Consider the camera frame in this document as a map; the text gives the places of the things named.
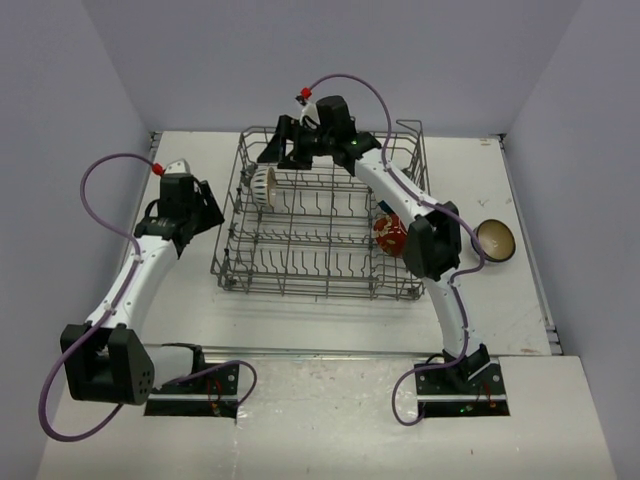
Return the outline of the white bowl teal stripes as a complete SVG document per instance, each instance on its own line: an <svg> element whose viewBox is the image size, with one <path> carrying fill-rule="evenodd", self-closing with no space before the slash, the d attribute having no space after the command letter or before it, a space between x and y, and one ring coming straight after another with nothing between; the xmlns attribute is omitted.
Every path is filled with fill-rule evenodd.
<svg viewBox="0 0 640 480"><path fill-rule="evenodd" d="M273 208L277 198L277 179L274 168L258 168L251 178L250 189L255 205Z"/></svg>

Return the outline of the red floral bowl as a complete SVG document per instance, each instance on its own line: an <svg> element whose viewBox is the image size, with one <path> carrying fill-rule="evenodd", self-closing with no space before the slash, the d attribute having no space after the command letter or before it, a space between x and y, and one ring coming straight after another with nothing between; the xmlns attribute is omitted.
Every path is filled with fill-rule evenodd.
<svg viewBox="0 0 640 480"><path fill-rule="evenodd" d="M395 213L383 214L375 219L373 236L385 254L394 258L400 258L403 255L408 232Z"/></svg>

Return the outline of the black gold patterned bowl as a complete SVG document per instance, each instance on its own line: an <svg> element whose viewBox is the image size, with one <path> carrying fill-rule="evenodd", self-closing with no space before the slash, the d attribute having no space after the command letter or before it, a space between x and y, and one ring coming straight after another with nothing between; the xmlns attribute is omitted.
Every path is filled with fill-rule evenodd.
<svg viewBox="0 0 640 480"><path fill-rule="evenodd" d="M515 255L515 237L504 222L487 219L476 227L475 233L487 261L503 263Z"/></svg>

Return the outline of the red diamond pattern bowl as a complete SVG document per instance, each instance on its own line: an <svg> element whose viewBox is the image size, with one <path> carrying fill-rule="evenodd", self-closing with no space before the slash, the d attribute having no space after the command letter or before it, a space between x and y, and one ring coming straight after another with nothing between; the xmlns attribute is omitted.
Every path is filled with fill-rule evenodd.
<svg viewBox="0 0 640 480"><path fill-rule="evenodd" d="M478 239L476 237L471 237L470 238L470 244L471 244L471 247L473 248L473 250L475 251L475 253L480 255L481 254L481 246L479 244Z"/></svg>

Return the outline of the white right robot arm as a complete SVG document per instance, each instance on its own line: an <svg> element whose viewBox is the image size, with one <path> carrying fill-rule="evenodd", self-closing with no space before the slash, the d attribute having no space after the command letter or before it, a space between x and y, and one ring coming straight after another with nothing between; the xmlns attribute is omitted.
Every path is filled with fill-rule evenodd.
<svg viewBox="0 0 640 480"><path fill-rule="evenodd" d="M259 163L309 170L315 158L330 157L399 217L407 231L402 260L423 282L442 332L444 362L431 376L446 379L456 392L471 391L481 382L490 357L471 327L460 292L461 232L467 225L456 205L438 202L395 166L387 157L386 142L357 129L343 97L312 101L300 94L296 100L300 116L279 117Z"/></svg>

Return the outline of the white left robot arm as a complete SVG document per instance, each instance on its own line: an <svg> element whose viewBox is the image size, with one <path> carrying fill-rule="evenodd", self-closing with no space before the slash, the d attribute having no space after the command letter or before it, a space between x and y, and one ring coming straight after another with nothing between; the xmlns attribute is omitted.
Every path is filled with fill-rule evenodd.
<svg viewBox="0 0 640 480"><path fill-rule="evenodd" d="M65 327L61 349L75 400L141 405L152 390L174 381L195 393L208 379L199 347L168 343L145 347L140 331L166 275L191 240L223 224L205 181L166 174L160 195L133 231L134 246L102 305L83 324Z"/></svg>

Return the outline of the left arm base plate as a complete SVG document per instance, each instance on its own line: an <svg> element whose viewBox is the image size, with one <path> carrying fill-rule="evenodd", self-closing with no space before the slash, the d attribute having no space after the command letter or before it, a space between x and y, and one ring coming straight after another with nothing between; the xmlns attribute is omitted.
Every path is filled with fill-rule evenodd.
<svg viewBox="0 0 640 480"><path fill-rule="evenodd" d="M235 419L240 366L226 366L205 377L154 389L145 406L147 417Z"/></svg>

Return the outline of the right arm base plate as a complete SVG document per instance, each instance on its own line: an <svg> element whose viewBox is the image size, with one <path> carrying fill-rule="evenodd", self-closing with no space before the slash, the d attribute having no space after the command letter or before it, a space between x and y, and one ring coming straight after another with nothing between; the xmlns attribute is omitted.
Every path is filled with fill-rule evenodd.
<svg viewBox="0 0 640 480"><path fill-rule="evenodd" d="M480 373L455 385L445 369L414 374L418 414L423 419L507 417L510 408L501 365L492 360Z"/></svg>

